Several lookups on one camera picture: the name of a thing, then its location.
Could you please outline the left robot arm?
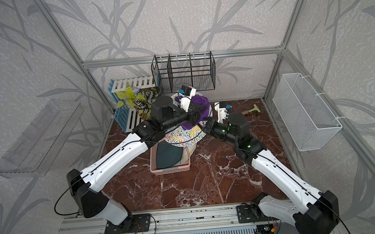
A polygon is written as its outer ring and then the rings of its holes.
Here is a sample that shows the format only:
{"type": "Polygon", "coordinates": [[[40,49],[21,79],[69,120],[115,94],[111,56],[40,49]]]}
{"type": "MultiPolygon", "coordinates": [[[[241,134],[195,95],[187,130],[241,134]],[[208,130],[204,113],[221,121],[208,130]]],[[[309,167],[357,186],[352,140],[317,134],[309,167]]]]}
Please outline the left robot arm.
{"type": "Polygon", "coordinates": [[[111,152],[81,171],[67,174],[72,198],[86,218],[101,217],[112,225],[132,220],[124,205],[106,196],[105,185],[134,158],[161,141],[170,129],[188,123],[196,126],[209,115],[209,106],[198,102],[199,95],[182,96],[175,103],[160,96],[151,105],[151,117],[137,125],[111,152]]]}

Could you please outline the colourful mosaic round plate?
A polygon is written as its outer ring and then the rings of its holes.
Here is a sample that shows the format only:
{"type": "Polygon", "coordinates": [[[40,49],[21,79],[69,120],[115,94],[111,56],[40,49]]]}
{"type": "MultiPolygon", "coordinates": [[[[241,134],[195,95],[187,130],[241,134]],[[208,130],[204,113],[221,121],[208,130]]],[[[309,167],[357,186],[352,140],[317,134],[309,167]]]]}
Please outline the colourful mosaic round plate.
{"type": "Polygon", "coordinates": [[[210,103],[208,99],[199,92],[196,92],[192,97],[192,102],[196,105],[204,106],[204,109],[199,108],[200,112],[203,112],[201,115],[202,120],[190,129],[185,129],[185,124],[170,129],[164,138],[167,143],[186,148],[190,145],[197,144],[206,136],[206,133],[202,130],[206,125],[203,119],[212,115],[210,103]]]}

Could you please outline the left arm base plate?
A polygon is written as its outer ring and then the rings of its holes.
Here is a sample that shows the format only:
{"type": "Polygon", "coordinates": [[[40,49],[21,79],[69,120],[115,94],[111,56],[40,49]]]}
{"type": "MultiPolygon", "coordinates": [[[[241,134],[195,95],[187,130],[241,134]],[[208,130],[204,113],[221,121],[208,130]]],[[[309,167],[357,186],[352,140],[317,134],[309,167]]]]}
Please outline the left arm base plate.
{"type": "Polygon", "coordinates": [[[151,223],[151,214],[136,214],[128,216],[121,224],[114,225],[107,221],[104,234],[128,234],[148,232],[151,223]]]}

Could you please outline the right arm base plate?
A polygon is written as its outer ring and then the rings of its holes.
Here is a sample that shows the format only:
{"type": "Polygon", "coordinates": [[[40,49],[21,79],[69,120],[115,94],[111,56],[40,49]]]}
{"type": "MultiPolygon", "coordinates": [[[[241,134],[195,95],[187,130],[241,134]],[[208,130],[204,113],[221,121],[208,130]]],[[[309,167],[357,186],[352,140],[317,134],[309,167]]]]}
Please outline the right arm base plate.
{"type": "Polygon", "coordinates": [[[265,216],[255,204],[241,204],[236,206],[239,223],[253,223],[265,221],[265,216]]]}

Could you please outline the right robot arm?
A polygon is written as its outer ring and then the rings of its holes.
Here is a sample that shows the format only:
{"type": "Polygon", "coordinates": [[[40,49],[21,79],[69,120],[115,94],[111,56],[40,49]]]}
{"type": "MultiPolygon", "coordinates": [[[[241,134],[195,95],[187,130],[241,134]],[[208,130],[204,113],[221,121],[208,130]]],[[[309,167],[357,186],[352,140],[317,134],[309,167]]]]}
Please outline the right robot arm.
{"type": "Polygon", "coordinates": [[[282,164],[274,154],[250,133],[249,122],[242,113],[229,115],[228,123],[214,117],[205,119],[203,131],[230,143],[236,156],[264,174],[288,198],[271,195],[257,197],[256,205],[263,216],[293,225],[300,234],[331,234],[340,223],[338,198],[302,180],[282,164]]]}

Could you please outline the dark teal square plate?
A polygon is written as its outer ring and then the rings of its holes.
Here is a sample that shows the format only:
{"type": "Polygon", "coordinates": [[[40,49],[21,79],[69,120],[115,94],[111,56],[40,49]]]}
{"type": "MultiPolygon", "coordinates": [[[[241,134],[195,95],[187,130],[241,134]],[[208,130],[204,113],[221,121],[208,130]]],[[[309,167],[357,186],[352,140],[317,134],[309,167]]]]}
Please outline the dark teal square plate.
{"type": "Polygon", "coordinates": [[[183,148],[174,146],[165,141],[158,144],[156,152],[156,167],[157,169],[171,168],[182,159],[183,148]]]}

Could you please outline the purple cloth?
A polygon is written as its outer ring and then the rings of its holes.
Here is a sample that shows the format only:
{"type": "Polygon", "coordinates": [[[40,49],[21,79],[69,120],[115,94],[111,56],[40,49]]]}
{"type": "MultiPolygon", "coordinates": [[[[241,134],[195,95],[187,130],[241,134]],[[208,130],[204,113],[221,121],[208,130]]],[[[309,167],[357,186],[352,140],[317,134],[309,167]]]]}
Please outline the purple cloth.
{"type": "Polygon", "coordinates": [[[193,120],[181,125],[184,130],[191,130],[197,126],[204,118],[209,116],[210,102],[204,96],[196,95],[192,97],[189,111],[193,112],[193,120]]]}

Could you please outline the striped white round plate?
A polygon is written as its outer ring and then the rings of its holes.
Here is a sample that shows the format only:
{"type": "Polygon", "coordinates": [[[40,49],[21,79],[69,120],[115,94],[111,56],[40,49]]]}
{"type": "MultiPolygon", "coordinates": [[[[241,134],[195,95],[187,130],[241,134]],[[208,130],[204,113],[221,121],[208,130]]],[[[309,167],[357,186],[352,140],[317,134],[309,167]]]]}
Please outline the striped white round plate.
{"type": "Polygon", "coordinates": [[[190,158],[193,155],[196,149],[196,146],[197,144],[192,144],[188,147],[183,148],[181,159],[173,166],[174,167],[189,166],[191,162],[190,158]]]}

